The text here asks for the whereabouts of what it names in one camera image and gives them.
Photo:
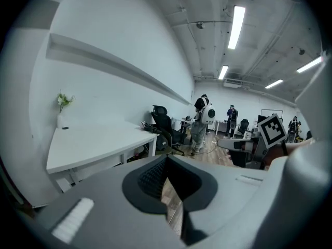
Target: chair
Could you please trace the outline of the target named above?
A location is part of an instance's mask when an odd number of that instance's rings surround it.
[[[177,143],[182,142],[187,134],[172,129],[172,122],[170,117],[167,115],[167,109],[165,107],[158,105],[153,105],[153,107],[154,110],[151,112],[151,115],[156,122],[156,127],[165,136],[169,146],[174,150],[181,152],[182,156],[184,156],[185,153],[176,148],[176,146],[179,146]]]
[[[249,126],[249,122],[247,119],[243,119],[241,122],[240,122],[240,127],[239,127],[239,132],[243,135],[245,130],[248,129],[248,126]]]

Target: white vase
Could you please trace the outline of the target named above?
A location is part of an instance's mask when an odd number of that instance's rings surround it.
[[[61,114],[57,115],[57,128],[63,128],[63,117]]]

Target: fluorescent light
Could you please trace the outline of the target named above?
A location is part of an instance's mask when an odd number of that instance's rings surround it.
[[[243,23],[245,8],[240,6],[234,6],[234,18],[232,25],[232,33],[230,34],[229,49],[235,49],[238,39],[240,36],[240,31]]]
[[[274,83],[272,83],[272,84],[266,86],[265,88],[266,88],[266,89],[272,88],[273,86],[278,85],[278,84],[281,83],[281,82],[282,82],[282,80],[279,79],[279,80],[277,80],[276,82],[274,82]]]
[[[309,64],[306,64],[305,66],[300,67],[300,68],[297,70],[297,72],[302,73],[303,71],[305,71],[305,70],[307,70],[307,69],[313,67],[314,65],[319,64],[319,63],[322,62],[322,61],[323,61],[323,58],[322,58],[322,57],[318,57],[318,58],[316,58],[315,60],[311,61]]]
[[[222,70],[220,72],[219,79],[223,79],[224,78],[224,76],[225,76],[225,74],[227,72],[227,69],[228,69],[228,66],[227,65],[223,65],[223,68],[222,68]]]

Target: white backpack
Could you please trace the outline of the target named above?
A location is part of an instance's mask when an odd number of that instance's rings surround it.
[[[208,105],[205,97],[202,97],[202,100],[204,102],[204,107],[197,112],[195,119],[200,119],[204,125],[211,125],[214,123],[216,112],[212,105]]]

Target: white desk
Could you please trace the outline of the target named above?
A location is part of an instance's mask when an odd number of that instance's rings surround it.
[[[218,134],[218,131],[219,130],[219,124],[221,123],[222,124],[222,130],[221,132],[225,132],[226,133],[226,129],[227,129],[227,122],[225,122],[224,120],[215,120],[217,124],[217,128],[215,128],[215,131],[216,131],[216,135]]]
[[[186,122],[186,123],[192,124],[193,121],[194,121],[194,119],[192,119],[192,120],[190,120],[190,121],[187,121],[186,118],[182,118],[180,121],[181,121],[181,122]]]
[[[125,164],[124,153],[146,143],[149,143],[151,157],[156,152],[156,141],[157,134],[143,131],[139,126],[128,122],[107,126],[71,127],[67,130],[57,128],[48,153],[46,170],[49,174],[61,174],[56,181],[65,192],[71,188],[65,175],[69,173],[75,184],[78,183],[75,168],[93,165],[98,160],[116,155],[121,155],[121,162]]]

